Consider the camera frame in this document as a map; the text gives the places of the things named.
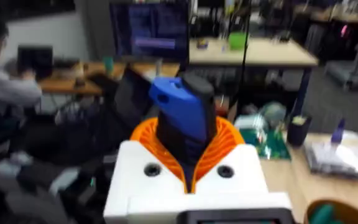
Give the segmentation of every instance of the gray jacket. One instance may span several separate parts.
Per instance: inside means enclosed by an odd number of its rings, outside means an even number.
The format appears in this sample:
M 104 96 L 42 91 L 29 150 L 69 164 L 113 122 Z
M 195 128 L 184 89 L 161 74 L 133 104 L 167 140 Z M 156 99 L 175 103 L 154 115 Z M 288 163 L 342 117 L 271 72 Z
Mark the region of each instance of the gray jacket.
M 42 90 L 35 80 L 12 78 L 0 66 L 0 113 L 4 114 L 8 105 L 15 108 L 34 106 L 40 100 Z

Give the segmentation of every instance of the black hole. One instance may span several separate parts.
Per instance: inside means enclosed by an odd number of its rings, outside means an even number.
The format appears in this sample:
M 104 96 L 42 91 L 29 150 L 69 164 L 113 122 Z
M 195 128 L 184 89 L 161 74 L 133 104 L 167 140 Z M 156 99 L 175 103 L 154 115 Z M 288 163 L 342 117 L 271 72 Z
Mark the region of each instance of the black hole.
M 161 103 L 168 103 L 168 97 L 165 95 L 158 95 L 157 99 L 159 100 L 159 102 Z
M 144 168 L 144 174 L 147 177 L 155 177 L 161 173 L 161 167 L 158 164 L 149 164 Z
M 234 170 L 229 166 L 220 166 L 218 174 L 223 178 L 231 178 L 234 175 Z

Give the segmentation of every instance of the white desk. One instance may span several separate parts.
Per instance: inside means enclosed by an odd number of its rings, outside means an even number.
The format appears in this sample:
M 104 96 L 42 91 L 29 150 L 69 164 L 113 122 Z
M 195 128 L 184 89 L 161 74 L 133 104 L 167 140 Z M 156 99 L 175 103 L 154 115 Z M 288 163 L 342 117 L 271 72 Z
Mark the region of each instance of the white desk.
M 196 41 L 190 41 L 191 64 L 241 65 L 244 51 L 229 50 L 225 40 L 209 39 L 207 49 L 197 49 Z M 274 42 L 265 38 L 248 41 L 247 66 L 262 67 L 314 67 L 318 60 L 294 41 Z

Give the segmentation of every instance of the table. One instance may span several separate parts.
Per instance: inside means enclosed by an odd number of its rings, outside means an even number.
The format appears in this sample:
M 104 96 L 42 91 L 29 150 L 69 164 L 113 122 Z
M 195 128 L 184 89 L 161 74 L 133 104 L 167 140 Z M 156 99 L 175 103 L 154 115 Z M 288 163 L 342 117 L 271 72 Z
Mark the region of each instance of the table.
M 307 141 L 329 141 L 328 134 L 309 134 Z M 343 144 L 358 144 L 358 139 L 344 138 Z M 301 150 L 288 147 L 291 161 L 261 160 L 270 192 L 288 192 L 293 216 L 303 223 L 307 206 L 322 198 L 331 198 L 358 208 L 358 181 L 311 174 Z
M 87 64 L 88 69 L 84 70 L 84 64 Z M 110 74 L 109 78 L 112 80 L 120 80 L 126 63 L 115 63 L 114 70 Z M 151 70 L 156 69 L 155 64 L 151 63 L 134 63 L 130 65 L 135 71 L 145 74 Z M 164 63 L 162 65 L 161 74 L 167 77 L 175 77 L 179 71 L 179 64 L 176 63 Z M 79 77 L 89 77 L 95 73 L 106 73 L 104 64 L 99 62 L 80 63 L 73 68 L 74 72 L 77 72 Z M 94 83 L 89 82 L 85 79 L 85 86 L 75 88 L 75 78 L 61 78 L 59 72 L 54 71 L 53 74 L 39 82 L 39 85 L 44 93 L 60 93 L 60 94 L 81 94 L 81 95 L 101 95 L 102 90 Z
M 190 64 L 193 65 L 242 65 L 244 52 L 230 51 L 225 40 L 208 39 L 207 49 L 197 49 L 196 41 L 190 41 Z M 283 70 L 303 70 L 302 81 L 294 112 L 302 111 L 309 85 L 311 69 L 318 66 L 315 56 L 309 54 L 293 40 L 279 43 L 266 38 L 250 38 L 246 55 L 246 67 L 261 67 Z
M 332 8 L 322 10 L 318 7 L 299 4 L 294 8 L 294 14 L 309 14 L 310 19 L 317 22 L 330 22 L 337 20 L 342 22 L 358 23 L 358 13 L 337 13 Z

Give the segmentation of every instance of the black cup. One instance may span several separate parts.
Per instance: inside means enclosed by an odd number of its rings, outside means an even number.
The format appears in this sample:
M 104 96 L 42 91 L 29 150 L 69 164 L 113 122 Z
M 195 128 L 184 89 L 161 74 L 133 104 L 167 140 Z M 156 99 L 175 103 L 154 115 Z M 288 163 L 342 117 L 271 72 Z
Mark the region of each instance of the black cup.
M 306 121 L 303 124 L 296 124 L 293 122 L 294 117 L 291 119 L 290 124 L 288 125 L 288 132 L 287 132 L 287 142 L 290 143 L 294 147 L 300 147 L 303 145 L 306 136 L 308 135 L 310 123 L 311 123 L 311 116 L 302 114 L 297 115 L 305 118 Z

